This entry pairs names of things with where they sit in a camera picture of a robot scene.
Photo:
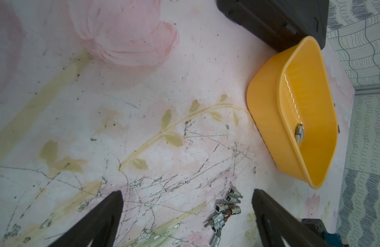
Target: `black plastic case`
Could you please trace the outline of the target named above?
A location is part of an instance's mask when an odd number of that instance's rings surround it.
[[[314,37],[326,43],[328,0],[217,0],[229,19],[245,27],[277,51]]]

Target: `socket bit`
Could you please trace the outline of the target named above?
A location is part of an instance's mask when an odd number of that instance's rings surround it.
[[[228,201],[230,203],[241,203],[240,200],[238,200],[237,198],[230,196],[230,195],[226,196],[226,201]]]
[[[224,223],[227,223],[227,220],[228,220],[228,218],[230,218],[231,217],[231,214],[229,214],[229,215],[226,215],[226,217],[224,218]]]
[[[212,230],[215,232],[215,233],[218,233],[222,230],[223,226],[225,225],[224,223],[224,220],[221,220],[219,222],[217,222],[215,225],[212,226]]]
[[[221,232],[218,232],[213,236],[212,242],[211,242],[211,247],[218,247],[220,243],[220,237],[218,235],[221,235]]]
[[[233,208],[233,207],[235,207],[235,205],[233,203],[230,203],[230,204],[224,204],[224,203],[216,204],[216,212],[218,212],[218,213],[225,213],[227,210],[229,210],[230,208]]]
[[[232,212],[231,213],[232,215],[239,215],[241,213],[241,208],[239,206],[235,206],[235,207],[233,207],[230,210]]]
[[[231,195],[231,196],[234,196],[236,198],[243,198],[243,196],[241,195],[241,193],[239,193],[238,191],[234,190],[234,189],[230,189],[228,191],[228,194]]]
[[[304,126],[298,125],[296,128],[296,133],[294,134],[294,137],[297,141],[297,143],[301,142],[301,139],[304,139]]]
[[[209,225],[215,225],[217,222],[224,219],[224,215],[222,213],[218,213],[216,215],[213,215],[211,219],[204,225],[204,227],[207,227]]]

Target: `metal socket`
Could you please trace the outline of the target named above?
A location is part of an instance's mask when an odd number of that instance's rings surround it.
[[[297,143],[301,142],[301,139],[304,139],[304,126],[298,125],[296,128],[296,133],[294,134]]]
[[[239,206],[235,206],[231,209],[232,215],[239,215],[241,213],[241,208]]]
[[[231,196],[234,196],[236,198],[243,198],[243,196],[241,195],[241,193],[239,193],[238,191],[234,190],[234,189],[230,189],[228,191],[228,194],[231,195]]]
[[[218,213],[213,215],[211,219],[213,220],[213,225],[215,225],[217,222],[224,220],[224,215],[222,213]]]
[[[224,220],[221,220],[219,222],[217,222],[215,225],[212,226],[212,230],[217,233],[217,232],[220,232],[223,228],[223,226],[225,225],[224,223]]]
[[[237,198],[230,196],[230,195],[226,196],[226,201],[228,201],[230,203],[241,203],[240,200],[238,200]]]
[[[220,203],[220,204],[216,204],[216,212],[218,213],[225,213],[227,212],[227,210],[229,210],[230,208],[234,207],[235,205],[230,203],[230,204],[224,204],[224,203]]]
[[[218,237],[216,234],[213,236],[211,247],[218,247],[220,243],[220,237]]]

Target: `painted leaf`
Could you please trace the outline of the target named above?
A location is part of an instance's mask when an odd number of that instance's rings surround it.
[[[223,120],[223,116],[222,114],[220,114],[220,112],[217,112],[217,111],[210,111],[209,112],[209,115],[211,115],[211,117],[216,120],[216,121],[219,121],[221,122]]]
[[[254,128],[254,121],[251,117],[248,117],[249,124]]]
[[[190,106],[189,113],[197,111],[198,107],[199,107],[199,102],[197,100],[193,101],[191,106]]]
[[[169,144],[175,147],[180,147],[183,145],[182,138],[176,133],[164,134],[163,136]]]
[[[257,227],[253,227],[253,226],[252,226],[251,229],[249,229],[249,230],[247,230],[247,231],[245,232],[245,238],[246,238],[246,240],[248,240],[248,241],[252,241],[252,240],[254,239],[254,237],[257,236],[257,234],[258,234],[258,229],[257,229]]]
[[[54,141],[50,140],[43,146],[39,159],[46,162],[46,164],[52,164],[56,160],[58,153],[58,145]]]
[[[255,223],[256,222],[256,214],[255,213],[248,213],[246,215],[246,221],[248,223],[251,223],[251,224]]]
[[[237,113],[235,111],[233,111],[233,117],[234,117],[234,123],[235,123],[235,125],[238,126],[239,119],[238,119],[238,115],[237,115]]]
[[[143,170],[143,171],[149,170],[148,166],[146,165],[146,161],[141,158],[133,158],[132,164],[138,170]]]
[[[146,240],[145,242],[139,243],[135,247],[161,247],[161,246],[166,246],[171,239],[172,238],[170,236],[163,237],[161,235],[152,234],[152,235],[150,235],[150,238],[148,240]]]
[[[168,109],[163,118],[161,119],[161,129],[165,129],[169,123],[171,122],[171,119],[172,119],[172,112],[171,112],[171,109]]]
[[[222,94],[222,96],[220,96],[219,101],[220,101],[220,102],[223,102],[223,101],[225,101],[226,99],[227,99],[227,95],[226,95],[226,94]]]

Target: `blue object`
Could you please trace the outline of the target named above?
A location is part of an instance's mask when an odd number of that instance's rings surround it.
[[[338,233],[323,232],[323,238],[331,247],[343,247],[341,236]]]

